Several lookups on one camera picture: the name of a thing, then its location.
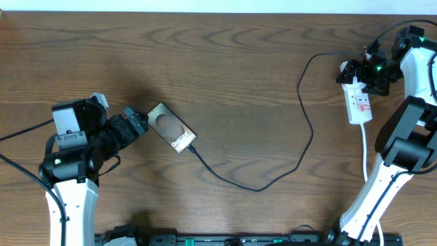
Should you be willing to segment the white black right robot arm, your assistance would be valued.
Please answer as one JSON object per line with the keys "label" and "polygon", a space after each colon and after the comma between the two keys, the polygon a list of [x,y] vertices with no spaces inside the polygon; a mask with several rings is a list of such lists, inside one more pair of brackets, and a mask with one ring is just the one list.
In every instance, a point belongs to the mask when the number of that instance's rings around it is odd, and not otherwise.
{"label": "white black right robot arm", "polygon": [[404,80],[405,99],[381,128],[373,169],[338,227],[326,237],[334,245],[369,245],[378,222],[399,190],[415,175],[436,170],[436,42],[417,20],[401,22],[388,58],[376,38],[362,61],[345,61],[336,82],[345,92],[352,124],[370,120],[368,96],[388,96]]}

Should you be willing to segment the Samsung Galaxy smartphone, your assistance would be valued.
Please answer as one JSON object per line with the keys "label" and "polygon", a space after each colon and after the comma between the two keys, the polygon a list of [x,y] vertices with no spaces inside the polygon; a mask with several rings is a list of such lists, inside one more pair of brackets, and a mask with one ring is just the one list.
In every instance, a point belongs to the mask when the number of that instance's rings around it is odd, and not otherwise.
{"label": "Samsung Galaxy smartphone", "polygon": [[163,102],[157,104],[147,116],[149,126],[178,154],[197,138],[197,134]]}

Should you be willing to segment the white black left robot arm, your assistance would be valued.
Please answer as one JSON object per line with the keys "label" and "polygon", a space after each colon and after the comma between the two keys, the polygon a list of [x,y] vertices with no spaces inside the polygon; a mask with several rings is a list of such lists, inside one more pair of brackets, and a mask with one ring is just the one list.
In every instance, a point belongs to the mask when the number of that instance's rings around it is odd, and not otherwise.
{"label": "white black left robot arm", "polygon": [[52,108],[57,132],[39,166],[48,187],[51,245],[94,245],[100,169],[148,130],[145,113],[126,107],[108,117],[108,108],[98,93]]}

